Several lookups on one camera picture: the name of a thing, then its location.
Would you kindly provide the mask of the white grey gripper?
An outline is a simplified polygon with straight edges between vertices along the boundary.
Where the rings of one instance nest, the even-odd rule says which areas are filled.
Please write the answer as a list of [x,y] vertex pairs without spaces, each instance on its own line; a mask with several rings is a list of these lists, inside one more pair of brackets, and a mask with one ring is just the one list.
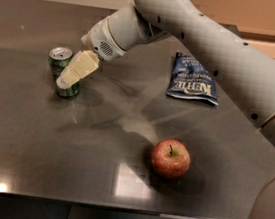
[[109,18],[104,18],[81,37],[82,43],[94,52],[85,50],[75,54],[56,81],[59,88],[68,89],[90,75],[99,68],[99,58],[102,61],[111,62],[115,58],[125,55],[126,51],[115,42],[108,23]]

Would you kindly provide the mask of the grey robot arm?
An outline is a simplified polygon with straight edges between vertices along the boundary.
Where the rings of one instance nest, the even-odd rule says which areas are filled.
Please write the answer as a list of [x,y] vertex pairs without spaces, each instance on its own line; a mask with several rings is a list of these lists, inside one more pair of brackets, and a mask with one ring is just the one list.
[[[275,147],[275,60],[206,17],[190,0],[134,0],[104,18],[82,38],[86,51],[75,55],[57,85],[71,87],[101,60],[111,61],[168,35],[183,43]],[[275,219],[275,172],[248,219]]]

